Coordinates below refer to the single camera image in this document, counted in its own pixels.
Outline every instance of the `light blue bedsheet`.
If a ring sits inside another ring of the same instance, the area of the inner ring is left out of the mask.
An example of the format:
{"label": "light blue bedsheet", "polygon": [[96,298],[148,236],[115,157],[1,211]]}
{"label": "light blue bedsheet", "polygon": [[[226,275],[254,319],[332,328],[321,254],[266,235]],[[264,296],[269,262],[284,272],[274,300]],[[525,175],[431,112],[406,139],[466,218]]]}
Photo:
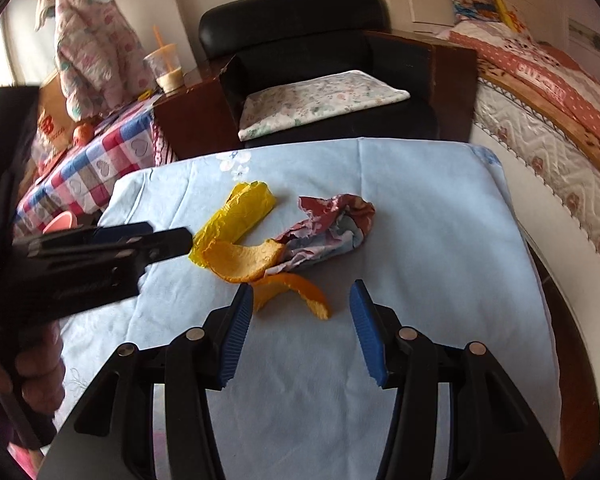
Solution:
{"label": "light blue bedsheet", "polygon": [[[347,305],[357,278],[376,303],[433,341],[483,341],[557,446],[549,314],[491,152],[450,142],[351,139],[204,156],[122,178],[101,224],[149,221],[157,230],[195,232],[239,180],[262,180],[278,199],[245,244],[305,218],[299,195],[358,194],[373,202],[376,220],[360,248],[304,273],[327,295],[332,319],[316,319],[291,293],[276,298],[253,317],[235,379],[209,393],[228,479],[376,477],[395,391],[380,390],[366,371]],[[236,288],[183,257],[148,269],[138,298],[70,319],[58,422],[120,343],[166,344],[228,304]],[[434,478],[445,476],[447,427],[441,402]]]}

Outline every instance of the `plastic cup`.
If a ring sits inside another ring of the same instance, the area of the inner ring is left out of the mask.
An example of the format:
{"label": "plastic cup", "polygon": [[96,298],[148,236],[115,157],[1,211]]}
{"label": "plastic cup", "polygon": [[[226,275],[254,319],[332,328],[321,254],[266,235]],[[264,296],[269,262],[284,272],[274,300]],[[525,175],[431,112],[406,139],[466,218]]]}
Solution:
{"label": "plastic cup", "polygon": [[184,86],[182,66],[180,65],[174,43],[170,43],[158,50],[154,50],[144,59],[148,63],[154,73],[155,80],[165,94]]}

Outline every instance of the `pink cup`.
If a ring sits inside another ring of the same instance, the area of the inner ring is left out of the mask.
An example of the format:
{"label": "pink cup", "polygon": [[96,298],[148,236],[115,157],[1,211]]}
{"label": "pink cup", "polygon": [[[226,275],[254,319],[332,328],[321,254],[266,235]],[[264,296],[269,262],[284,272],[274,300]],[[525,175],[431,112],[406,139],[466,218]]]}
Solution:
{"label": "pink cup", "polygon": [[64,211],[56,216],[49,225],[43,229],[43,233],[52,231],[63,231],[65,229],[75,229],[78,227],[78,219],[71,211]]}

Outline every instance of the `yellow plastic bag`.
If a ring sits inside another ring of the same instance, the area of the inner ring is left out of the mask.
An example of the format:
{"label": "yellow plastic bag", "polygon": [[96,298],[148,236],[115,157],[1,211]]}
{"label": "yellow plastic bag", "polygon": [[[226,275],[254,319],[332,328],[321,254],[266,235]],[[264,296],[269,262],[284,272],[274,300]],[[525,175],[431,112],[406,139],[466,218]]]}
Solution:
{"label": "yellow plastic bag", "polygon": [[189,259],[200,267],[208,267],[203,252],[212,241],[236,243],[268,215],[275,205],[276,197],[264,182],[236,184],[224,205],[193,237]]}

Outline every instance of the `floral cushion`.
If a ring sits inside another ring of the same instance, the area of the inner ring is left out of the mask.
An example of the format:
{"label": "floral cushion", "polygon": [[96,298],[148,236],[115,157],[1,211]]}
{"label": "floral cushion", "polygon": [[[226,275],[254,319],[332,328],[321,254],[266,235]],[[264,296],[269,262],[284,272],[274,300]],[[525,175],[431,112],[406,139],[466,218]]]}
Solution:
{"label": "floral cushion", "polygon": [[274,86],[249,95],[240,118],[240,140],[256,139],[410,97],[360,70]]}

